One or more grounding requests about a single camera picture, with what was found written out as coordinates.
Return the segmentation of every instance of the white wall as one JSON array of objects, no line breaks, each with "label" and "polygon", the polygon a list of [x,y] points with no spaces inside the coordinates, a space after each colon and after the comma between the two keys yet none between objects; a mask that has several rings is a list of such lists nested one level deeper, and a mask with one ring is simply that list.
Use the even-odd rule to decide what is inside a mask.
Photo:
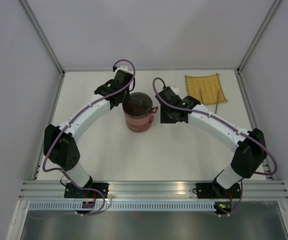
[{"label": "white wall", "polygon": [[28,0],[63,68],[236,68],[273,0]]},{"label": "white wall", "polygon": [[0,0],[0,240],[32,174],[58,81],[17,0]]},{"label": "white wall", "polygon": [[243,70],[268,147],[288,189],[288,0],[283,1]]}]

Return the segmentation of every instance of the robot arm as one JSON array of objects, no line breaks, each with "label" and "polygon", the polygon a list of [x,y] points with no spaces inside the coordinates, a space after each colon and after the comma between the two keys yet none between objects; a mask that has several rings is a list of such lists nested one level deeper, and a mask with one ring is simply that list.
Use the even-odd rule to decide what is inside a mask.
[{"label": "robot arm", "polygon": [[[250,178],[267,157],[267,154],[243,135],[251,136],[266,146],[264,134],[257,128],[253,131],[247,131],[227,122],[191,96],[181,99],[175,93],[175,89],[176,87],[164,87],[156,95],[161,105],[161,123],[186,122],[198,126],[234,152],[231,164],[214,179],[213,190],[220,195],[241,179]],[[228,126],[234,126],[237,132]]]},{"label": "robot arm", "polygon": [[73,117],[68,119],[67,122],[63,122],[56,127],[50,124],[45,129],[44,154],[46,155],[55,138],[64,130],[64,128],[66,128],[51,151],[49,159],[63,169],[70,179],[80,187],[91,185],[92,178],[79,163],[80,153],[76,143],[100,116],[129,99],[129,87],[119,94],[102,99],[103,97],[122,89],[133,79],[133,74],[127,72],[125,67],[123,67],[123,69],[116,69],[115,72],[115,78],[98,87],[95,91],[95,95],[92,96],[88,103],[73,115]]}]

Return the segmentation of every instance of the red pot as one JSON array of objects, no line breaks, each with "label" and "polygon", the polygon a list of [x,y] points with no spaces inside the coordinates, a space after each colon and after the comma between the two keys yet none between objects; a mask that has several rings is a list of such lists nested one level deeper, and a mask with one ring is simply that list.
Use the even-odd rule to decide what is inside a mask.
[{"label": "red pot", "polygon": [[153,107],[151,98],[142,92],[135,92],[123,103],[124,116],[129,129],[142,133],[150,128],[158,107]]}]

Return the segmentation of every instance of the yellow cloth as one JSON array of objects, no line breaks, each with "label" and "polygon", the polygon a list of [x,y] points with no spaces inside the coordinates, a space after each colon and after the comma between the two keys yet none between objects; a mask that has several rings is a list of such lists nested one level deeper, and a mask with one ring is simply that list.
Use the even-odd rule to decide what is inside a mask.
[{"label": "yellow cloth", "polygon": [[202,104],[216,104],[217,94],[219,94],[219,103],[228,101],[220,85],[218,73],[211,76],[186,75],[185,78],[188,95],[198,99]]}]

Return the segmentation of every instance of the pot handle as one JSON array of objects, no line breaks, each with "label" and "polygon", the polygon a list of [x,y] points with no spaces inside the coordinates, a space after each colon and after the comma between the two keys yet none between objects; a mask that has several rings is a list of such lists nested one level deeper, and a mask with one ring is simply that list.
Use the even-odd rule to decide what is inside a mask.
[{"label": "pot handle", "polygon": [[151,110],[151,114],[155,114],[156,112],[157,112],[157,110],[158,110],[158,107],[157,106],[155,106],[155,107],[153,107],[152,108],[152,110]]},{"label": "pot handle", "polygon": [[154,116],[151,116],[150,119],[149,119],[149,123],[152,124],[153,121],[154,121],[154,119],[155,119],[155,117],[154,117]]}]

